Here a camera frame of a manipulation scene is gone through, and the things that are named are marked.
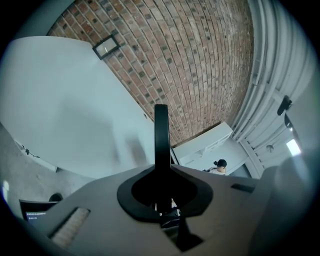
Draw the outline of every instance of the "window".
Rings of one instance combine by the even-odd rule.
[[[290,150],[290,153],[293,157],[301,154],[301,150],[300,150],[297,142],[295,141],[295,139],[290,140],[286,145],[287,145],[288,149]]]

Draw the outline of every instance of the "corrugated metal wall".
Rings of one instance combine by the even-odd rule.
[[[319,67],[311,42],[279,2],[249,0],[249,5],[254,61],[247,94],[231,128],[232,138],[244,145],[261,175],[291,156],[286,143],[293,134],[285,127],[284,115],[277,115],[283,97],[288,95],[295,104]]]

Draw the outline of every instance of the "monitor screen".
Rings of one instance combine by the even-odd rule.
[[[57,202],[36,202],[19,200],[23,219],[30,224],[34,224],[37,220],[46,214],[46,211],[54,206]]]

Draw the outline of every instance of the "concrete floor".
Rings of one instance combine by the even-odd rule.
[[[22,217],[19,199],[45,202],[56,192],[65,198],[92,178],[66,170],[53,172],[23,155],[0,123],[1,193],[14,215]]]

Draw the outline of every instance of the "brick wall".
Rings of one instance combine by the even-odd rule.
[[[103,61],[150,118],[168,105],[172,145],[232,122],[253,61],[246,0],[77,0],[48,36],[110,34],[121,48]]]

